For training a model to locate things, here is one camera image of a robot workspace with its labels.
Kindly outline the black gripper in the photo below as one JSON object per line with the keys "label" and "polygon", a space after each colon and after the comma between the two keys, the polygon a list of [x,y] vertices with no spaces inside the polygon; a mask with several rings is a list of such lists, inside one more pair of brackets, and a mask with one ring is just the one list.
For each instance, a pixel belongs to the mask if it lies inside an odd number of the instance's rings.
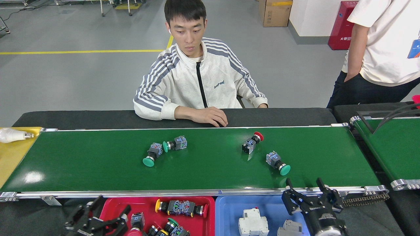
{"label": "black gripper", "polygon": [[318,177],[316,183],[322,194],[317,202],[319,205],[312,205],[312,200],[309,197],[294,190],[290,178],[287,178],[285,183],[286,187],[282,194],[282,201],[286,210],[289,215],[302,212],[311,236],[349,235],[345,221],[338,219],[333,212],[342,211],[344,208],[342,197],[336,189],[329,188]]}
{"label": "black gripper", "polygon": [[66,236],[124,235],[128,231],[127,219],[131,206],[127,205],[117,218],[103,221],[99,216],[105,201],[103,196],[99,196],[86,205],[78,205],[65,221]]}

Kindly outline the seated person's right hand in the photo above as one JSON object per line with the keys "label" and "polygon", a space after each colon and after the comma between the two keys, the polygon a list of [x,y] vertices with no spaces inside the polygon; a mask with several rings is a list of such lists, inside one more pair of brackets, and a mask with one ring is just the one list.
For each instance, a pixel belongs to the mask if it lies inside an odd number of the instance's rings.
{"label": "seated person's right hand", "polygon": [[209,107],[204,109],[193,109],[190,115],[193,122],[201,124],[210,124],[214,127],[227,127],[228,119],[221,109]]}

